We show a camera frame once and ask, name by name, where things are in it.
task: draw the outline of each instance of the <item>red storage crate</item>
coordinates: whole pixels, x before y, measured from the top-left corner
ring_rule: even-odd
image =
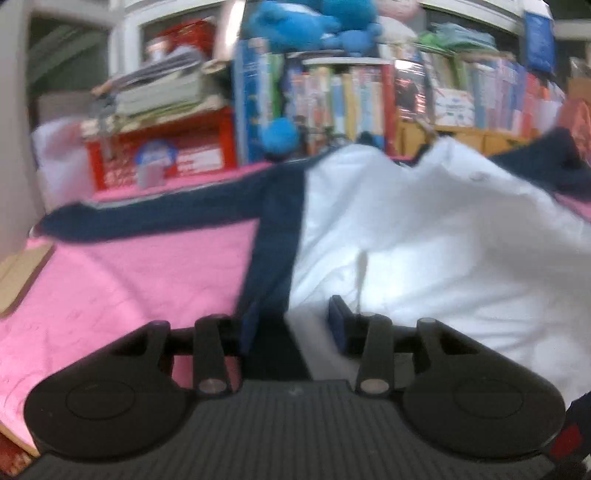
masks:
[[[163,31],[158,37],[170,40],[172,48],[192,45],[201,50],[208,59],[212,57],[216,27],[206,20],[191,20]]]
[[[135,156],[146,143],[164,140],[177,150],[177,161],[166,178],[219,172],[237,167],[232,109],[198,113],[108,138],[113,159],[104,160],[98,139],[86,142],[97,190],[135,184]]]

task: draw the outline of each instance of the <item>white sheet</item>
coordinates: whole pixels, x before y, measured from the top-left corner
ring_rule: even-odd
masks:
[[[309,171],[286,318],[316,379],[353,381],[324,324],[333,294],[401,325],[439,319],[567,405],[591,390],[591,226],[451,138],[416,168],[352,145]]]

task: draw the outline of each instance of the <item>red box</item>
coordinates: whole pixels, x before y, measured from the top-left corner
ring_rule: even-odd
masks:
[[[177,150],[177,161],[166,178],[237,168],[232,109],[198,113],[166,124],[117,134],[113,159],[103,160],[99,140],[86,143],[97,190],[135,184],[135,156],[147,142],[164,140]]]

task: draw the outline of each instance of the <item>ribbed rubber surface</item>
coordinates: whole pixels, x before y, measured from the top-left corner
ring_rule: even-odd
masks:
[[[441,453],[416,438],[391,403],[358,397],[342,381],[248,381],[231,398],[201,403],[152,452],[102,465],[46,455],[20,478],[539,480],[552,467],[542,456],[482,464]]]

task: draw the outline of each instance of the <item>blue ball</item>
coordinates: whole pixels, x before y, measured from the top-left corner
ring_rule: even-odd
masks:
[[[296,126],[287,118],[277,118],[261,131],[261,141],[265,153],[275,157],[286,157],[295,152],[300,145],[300,134]]]

